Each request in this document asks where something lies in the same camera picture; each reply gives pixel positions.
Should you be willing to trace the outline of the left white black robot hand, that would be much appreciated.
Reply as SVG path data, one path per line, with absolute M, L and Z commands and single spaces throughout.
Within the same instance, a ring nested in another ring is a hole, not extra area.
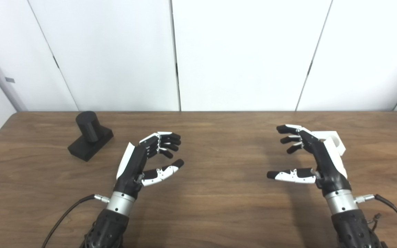
M 182 159 L 178 159 L 170 165 L 147 171 L 145 165 L 157 154 L 172 159 L 172 151 L 178 151 L 180 144 L 180 135 L 162 131 L 145 137 L 139 141 L 137 146 L 128 143 L 119 164 L 113 191 L 122 196 L 137 199 L 143 187 L 160 183 L 175 174 L 184 165 Z

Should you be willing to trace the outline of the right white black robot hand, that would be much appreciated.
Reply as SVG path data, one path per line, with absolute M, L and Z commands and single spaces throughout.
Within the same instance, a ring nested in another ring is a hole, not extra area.
M 345 147 L 337 132 L 310 131 L 303 126 L 292 124 L 279 125 L 277 131 L 288 135 L 281 138 L 282 144 L 294 143 L 287 149 L 288 154 L 303 149 L 313 155 L 316 168 L 268 171 L 267 178 L 281 182 L 314 183 L 321 189 L 323 196 L 352 189 L 342 160 Z

